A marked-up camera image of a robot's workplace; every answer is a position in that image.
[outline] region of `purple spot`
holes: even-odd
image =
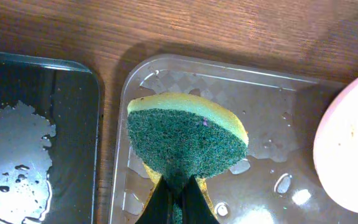
[[[208,123],[207,123],[207,119],[206,119],[206,118],[204,118],[203,125],[208,127]]]

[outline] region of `wood grain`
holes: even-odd
[[[105,88],[98,223],[107,223],[121,88],[160,53],[349,82],[355,0],[0,0],[0,51],[76,60]]]

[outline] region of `sponge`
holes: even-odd
[[[245,158],[247,133],[236,115],[202,97],[162,93],[132,100],[127,130],[156,184],[161,175],[178,196],[195,175],[209,206],[205,179]]]

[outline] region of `brown wooden surface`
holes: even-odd
[[[358,1],[0,1],[0,51],[82,62],[105,88],[98,223],[107,223],[121,88],[142,60],[173,53],[349,82]]]

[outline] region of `tray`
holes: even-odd
[[[153,187],[129,145],[127,105],[166,91],[219,103],[249,132],[247,159],[207,180],[220,223],[358,223],[328,197],[313,165],[319,121],[344,86],[178,55],[142,62],[122,91],[109,223],[135,223]]]
[[[0,53],[0,223],[94,222],[99,84],[76,62]]]

